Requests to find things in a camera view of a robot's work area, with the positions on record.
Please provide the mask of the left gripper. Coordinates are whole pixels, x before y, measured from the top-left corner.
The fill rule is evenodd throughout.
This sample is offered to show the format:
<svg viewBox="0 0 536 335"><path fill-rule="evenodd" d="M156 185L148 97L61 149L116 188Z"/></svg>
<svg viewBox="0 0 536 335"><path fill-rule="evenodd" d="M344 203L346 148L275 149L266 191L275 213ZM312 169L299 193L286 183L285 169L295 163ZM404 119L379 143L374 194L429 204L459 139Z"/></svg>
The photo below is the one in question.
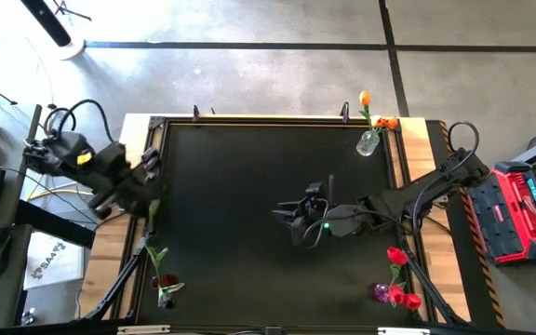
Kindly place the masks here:
<svg viewBox="0 0 536 335"><path fill-rule="evenodd" d="M80 133L63 131L58 139L25 140L24 145L23 156L31 157L29 169L34 172L67 177L95 171L96 151ZM36 158L50 156L56 156L57 160Z"/></svg>

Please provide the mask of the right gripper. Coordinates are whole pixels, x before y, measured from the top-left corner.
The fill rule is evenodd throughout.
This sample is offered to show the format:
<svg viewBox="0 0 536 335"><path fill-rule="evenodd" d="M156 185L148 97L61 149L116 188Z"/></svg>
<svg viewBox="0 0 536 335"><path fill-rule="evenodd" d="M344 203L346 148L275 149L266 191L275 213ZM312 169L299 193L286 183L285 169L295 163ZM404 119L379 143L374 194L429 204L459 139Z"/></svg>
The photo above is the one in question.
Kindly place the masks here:
<svg viewBox="0 0 536 335"><path fill-rule="evenodd" d="M272 211L278 222L290 224L291 241L294 246L306 246L309 237L314 238L316 246L324 231L324 218L329 211L329 202L325 198L306 196L303 200L280 202L279 208L297 208L297 210L275 209Z"/></svg>

